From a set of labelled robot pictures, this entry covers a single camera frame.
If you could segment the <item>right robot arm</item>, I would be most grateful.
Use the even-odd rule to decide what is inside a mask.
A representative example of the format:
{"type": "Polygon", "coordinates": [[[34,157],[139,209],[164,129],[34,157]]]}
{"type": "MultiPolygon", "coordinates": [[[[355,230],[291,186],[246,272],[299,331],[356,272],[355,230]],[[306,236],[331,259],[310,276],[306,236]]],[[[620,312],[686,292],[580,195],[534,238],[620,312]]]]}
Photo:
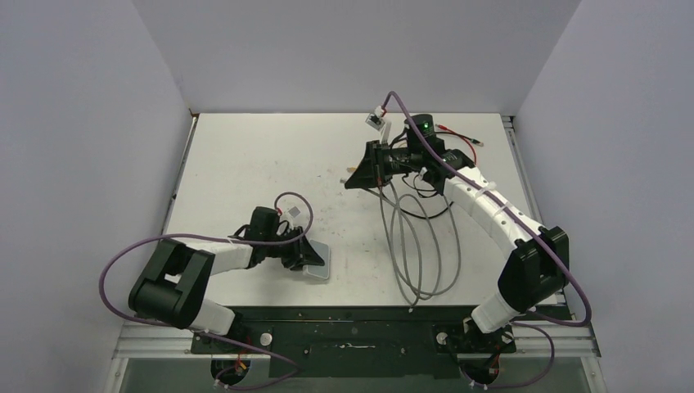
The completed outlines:
{"type": "Polygon", "coordinates": [[[404,147],[389,142],[390,122],[384,115],[371,113],[366,122],[381,137],[367,143],[345,188],[374,189],[395,175],[421,174],[437,194],[475,220],[507,257],[493,294],[473,309],[462,329],[469,348],[486,349],[497,330],[568,284],[566,233],[527,217],[497,191],[469,156],[448,149],[431,115],[415,115],[405,123],[400,135],[406,141],[404,147]]]}

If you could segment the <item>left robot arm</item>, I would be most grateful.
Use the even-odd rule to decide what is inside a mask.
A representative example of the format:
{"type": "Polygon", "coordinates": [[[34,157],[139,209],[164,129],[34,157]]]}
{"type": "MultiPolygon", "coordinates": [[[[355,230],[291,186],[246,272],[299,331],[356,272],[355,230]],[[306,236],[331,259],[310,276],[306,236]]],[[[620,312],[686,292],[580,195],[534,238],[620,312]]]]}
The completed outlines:
{"type": "Polygon", "coordinates": [[[235,324],[233,310],[206,298],[210,277],[277,259],[285,269],[327,278],[330,249],[302,236],[303,230],[292,215],[258,206],[237,232],[238,243],[162,239],[136,280],[128,306],[179,329],[211,332],[221,351],[234,352],[243,344],[244,330],[235,324]]]}

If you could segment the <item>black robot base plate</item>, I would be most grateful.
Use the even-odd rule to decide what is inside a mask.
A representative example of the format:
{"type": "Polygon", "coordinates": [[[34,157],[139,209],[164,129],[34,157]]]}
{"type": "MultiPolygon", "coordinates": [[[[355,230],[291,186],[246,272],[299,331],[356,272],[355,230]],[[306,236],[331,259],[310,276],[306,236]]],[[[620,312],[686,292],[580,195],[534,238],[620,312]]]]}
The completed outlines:
{"type": "Polygon", "coordinates": [[[195,355],[235,359],[238,342],[278,354],[269,374],[296,368],[301,377],[406,377],[453,379],[494,366],[499,355],[519,352],[519,323],[494,333],[467,322],[470,306],[273,307],[242,306],[234,342],[195,334],[195,355]]]}

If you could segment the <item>aluminium right side rail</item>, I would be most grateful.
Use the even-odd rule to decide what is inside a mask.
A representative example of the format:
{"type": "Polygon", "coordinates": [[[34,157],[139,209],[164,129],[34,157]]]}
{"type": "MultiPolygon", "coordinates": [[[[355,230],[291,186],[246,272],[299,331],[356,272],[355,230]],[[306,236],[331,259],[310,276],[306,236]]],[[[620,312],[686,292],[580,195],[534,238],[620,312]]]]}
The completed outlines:
{"type": "Polygon", "coordinates": [[[530,179],[528,176],[528,172],[526,169],[525,162],[523,160],[521,150],[520,150],[520,144],[517,139],[517,132],[516,128],[514,126],[513,120],[515,119],[514,116],[511,115],[500,115],[502,125],[504,127],[504,130],[507,135],[507,140],[511,148],[511,153],[514,158],[514,162],[516,164],[517,172],[520,177],[520,181],[524,190],[525,194],[525,199],[527,200],[529,209],[530,209],[530,216],[535,219],[536,221],[539,222],[544,222],[543,217],[541,215],[541,211],[539,209],[539,206],[537,204],[537,200],[534,194],[534,190],[531,186],[530,179]]]}

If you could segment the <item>aluminium rail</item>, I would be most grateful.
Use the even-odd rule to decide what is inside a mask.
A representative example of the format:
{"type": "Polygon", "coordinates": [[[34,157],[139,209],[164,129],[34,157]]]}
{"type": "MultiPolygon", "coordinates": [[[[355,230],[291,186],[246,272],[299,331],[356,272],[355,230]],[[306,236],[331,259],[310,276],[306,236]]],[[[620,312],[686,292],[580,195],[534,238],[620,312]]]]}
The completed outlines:
{"type": "Polygon", "coordinates": [[[179,163],[178,163],[178,168],[177,168],[177,171],[176,171],[176,173],[175,173],[173,188],[172,188],[172,191],[171,191],[171,193],[170,193],[170,195],[169,195],[168,204],[167,204],[167,206],[166,206],[166,211],[165,211],[165,215],[164,215],[164,220],[163,220],[163,223],[162,223],[162,226],[161,226],[161,229],[160,229],[160,233],[161,233],[161,234],[165,234],[166,231],[167,231],[167,228],[168,228],[168,226],[169,226],[170,217],[171,217],[171,214],[172,214],[172,211],[173,211],[173,209],[174,209],[174,205],[175,205],[175,202],[176,202],[176,199],[177,199],[178,189],[179,189],[179,186],[180,186],[180,183],[181,183],[181,179],[182,179],[182,176],[183,176],[183,172],[184,172],[184,170],[185,170],[185,166],[186,166],[186,162],[187,162],[187,157],[188,157],[188,155],[189,155],[189,151],[190,151],[190,148],[191,148],[192,140],[193,140],[193,138],[194,138],[194,136],[195,136],[196,127],[197,127],[197,124],[198,124],[198,121],[199,121],[199,117],[200,117],[199,114],[194,114],[194,115],[192,116],[192,122],[191,122],[191,125],[190,125],[190,128],[189,128],[189,131],[188,131],[188,133],[187,133],[186,141],[185,141],[185,143],[184,143],[183,153],[182,153],[182,155],[181,155],[180,161],[179,161],[179,163]]]}
{"type": "Polygon", "coordinates": [[[514,158],[514,162],[516,164],[517,172],[520,177],[520,181],[524,190],[525,194],[525,199],[527,200],[529,209],[530,209],[530,216],[535,219],[536,221],[539,222],[544,222],[543,217],[541,215],[541,211],[539,209],[539,206],[537,204],[537,200],[534,194],[534,190],[531,186],[530,179],[528,176],[528,172],[526,169],[525,162],[523,160],[521,150],[520,150],[520,144],[517,139],[517,132],[516,128],[514,126],[513,120],[515,119],[514,116],[511,115],[500,115],[502,125],[504,127],[504,130],[507,135],[507,140],[511,148],[511,153],[514,158]]]}
{"type": "MultiPolygon", "coordinates": [[[[542,321],[526,321],[525,327],[512,328],[516,352],[512,357],[539,358],[549,354],[546,337],[532,329],[535,326],[553,339],[555,356],[566,358],[599,357],[600,348],[588,327],[562,327],[542,321]]],[[[154,327],[127,322],[120,331],[112,357],[114,359],[230,359],[232,355],[208,355],[192,352],[193,333],[172,327],[154,327]]]]}

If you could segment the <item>aluminium left side rail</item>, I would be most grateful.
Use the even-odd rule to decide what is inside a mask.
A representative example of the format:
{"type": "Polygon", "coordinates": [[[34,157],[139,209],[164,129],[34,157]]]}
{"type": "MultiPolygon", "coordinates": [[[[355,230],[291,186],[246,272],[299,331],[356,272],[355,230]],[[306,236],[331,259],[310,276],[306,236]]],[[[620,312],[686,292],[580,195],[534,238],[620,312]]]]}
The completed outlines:
{"type": "Polygon", "coordinates": [[[185,143],[184,143],[183,153],[182,153],[182,155],[181,155],[180,161],[179,161],[179,163],[178,163],[178,168],[177,168],[177,171],[176,171],[176,173],[175,173],[173,188],[172,188],[172,191],[171,191],[171,193],[170,193],[170,195],[169,195],[168,204],[167,204],[167,206],[166,206],[166,211],[165,211],[165,215],[164,215],[164,220],[163,220],[163,223],[162,223],[162,226],[161,226],[161,229],[160,229],[160,233],[161,233],[161,234],[165,234],[166,231],[167,231],[167,228],[168,228],[168,226],[169,226],[170,217],[171,217],[171,214],[172,214],[172,211],[173,211],[173,209],[174,209],[174,205],[175,205],[175,202],[176,202],[176,199],[177,199],[178,189],[179,189],[179,186],[180,186],[180,183],[181,183],[181,179],[182,179],[182,176],[183,176],[183,172],[184,172],[184,170],[185,170],[185,166],[186,166],[186,162],[187,162],[187,157],[188,157],[188,155],[189,155],[189,151],[190,151],[190,148],[191,148],[192,140],[193,140],[193,138],[194,138],[194,136],[195,136],[196,127],[197,127],[197,124],[198,124],[198,121],[199,121],[199,117],[200,117],[199,114],[194,114],[194,115],[192,116],[192,122],[191,122],[191,125],[190,125],[190,128],[189,128],[189,131],[188,131],[188,133],[187,133],[186,141],[185,141],[185,143]]]}

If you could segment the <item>aluminium front rail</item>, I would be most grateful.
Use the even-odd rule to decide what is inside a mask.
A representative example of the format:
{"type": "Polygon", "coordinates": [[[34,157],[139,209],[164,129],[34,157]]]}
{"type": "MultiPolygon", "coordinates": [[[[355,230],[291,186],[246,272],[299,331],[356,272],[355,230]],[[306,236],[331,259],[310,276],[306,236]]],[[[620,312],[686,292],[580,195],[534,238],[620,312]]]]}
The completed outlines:
{"type": "MultiPolygon", "coordinates": [[[[562,327],[542,321],[526,321],[525,327],[512,328],[516,352],[512,357],[539,358],[549,354],[546,337],[532,329],[535,326],[553,339],[555,356],[566,358],[599,357],[600,348],[588,327],[562,327]]],[[[154,327],[127,322],[120,331],[112,357],[114,359],[230,359],[232,355],[208,355],[192,352],[193,333],[172,327],[154,327]]]]}

